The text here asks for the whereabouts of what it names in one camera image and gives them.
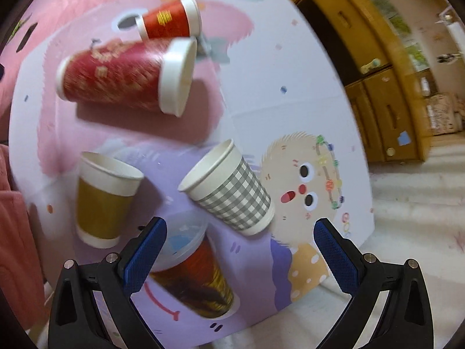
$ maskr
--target paper cup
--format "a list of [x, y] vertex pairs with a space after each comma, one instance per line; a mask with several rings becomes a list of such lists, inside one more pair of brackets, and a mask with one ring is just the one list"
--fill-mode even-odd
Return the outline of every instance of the paper cup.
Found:
[[79, 164], [76, 232], [95, 248], [118, 244], [129, 205], [143, 173], [122, 161], [83, 152]]
[[198, 210], [166, 218], [167, 239], [151, 276], [198, 315], [217, 318], [231, 309], [234, 293], [206, 238], [208, 224], [202, 215], [206, 213]]
[[64, 59], [57, 93], [71, 102], [121, 104], [180, 117], [196, 54], [193, 38], [110, 43]]
[[175, 0], [136, 18], [142, 40], [198, 37], [202, 32], [201, 13], [195, 0]]
[[264, 230], [274, 216], [271, 197], [232, 140], [207, 153], [178, 190], [246, 236]]

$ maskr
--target table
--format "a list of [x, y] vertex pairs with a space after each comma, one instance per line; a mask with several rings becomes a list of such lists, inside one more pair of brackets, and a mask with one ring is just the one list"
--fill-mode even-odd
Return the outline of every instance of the table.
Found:
[[[314, 249], [312, 223], [326, 216], [361, 245], [374, 229], [373, 209], [366, 159], [346, 95], [318, 38], [290, 0], [198, 0], [212, 53], [197, 59], [180, 119], [76, 106], [57, 98], [54, 74], [62, 58], [113, 38], [138, 39], [135, 27], [120, 29], [118, 23], [162, 1], [103, 4], [28, 55], [13, 96], [10, 159], [52, 285], [65, 260], [82, 264], [108, 253], [85, 245], [74, 232], [81, 151], [115, 156], [146, 175], [122, 240], [112, 250], [120, 250], [154, 214], [168, 225], [185, 212], [210, 223], [208, 237], [236, 295], [229, 313], [201, 318], [150, 277], [132, 296], [165, 346], [189, 348], [249, 327], [317, 286], [328, 272]], [[205, 215], [176, 190], [201, 156], [227, 138], [235, 140], [277, 205], [270, 230], [251, 238]], [[292, 191], [301, 193], [289, 198]], [[105, 311], [103, 300], [98, 303]]]

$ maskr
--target red cloth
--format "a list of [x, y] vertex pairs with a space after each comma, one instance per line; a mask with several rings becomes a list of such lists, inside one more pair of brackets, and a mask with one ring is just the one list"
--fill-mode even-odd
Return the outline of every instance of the red cloth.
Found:
[[8, 147], [0, 145], [0, 288], [27, 330], [45, 314], [44, 285], [26, 204], [11, 190]]

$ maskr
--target gray checkered cup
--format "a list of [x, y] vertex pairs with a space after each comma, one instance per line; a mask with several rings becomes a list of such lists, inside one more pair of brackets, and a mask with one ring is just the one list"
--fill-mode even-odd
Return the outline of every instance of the gray checkered cup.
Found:
[[231, 139], [207, 153], [178, 190], [245, 236], [263, 231], [274, 217], [271, 197]]

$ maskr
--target small red cup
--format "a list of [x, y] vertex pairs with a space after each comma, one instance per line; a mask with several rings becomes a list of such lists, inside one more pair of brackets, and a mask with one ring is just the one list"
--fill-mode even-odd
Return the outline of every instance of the small red cup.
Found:
[[64, 59], [59, 97], [120, 104], [180, 117], [189, 96], [197, 42], [193, 38], [109, 43]]
[[195, 0], [175, 0], [136, 18], [142, 40], [198, 37], [202, 31], [200, 10]]

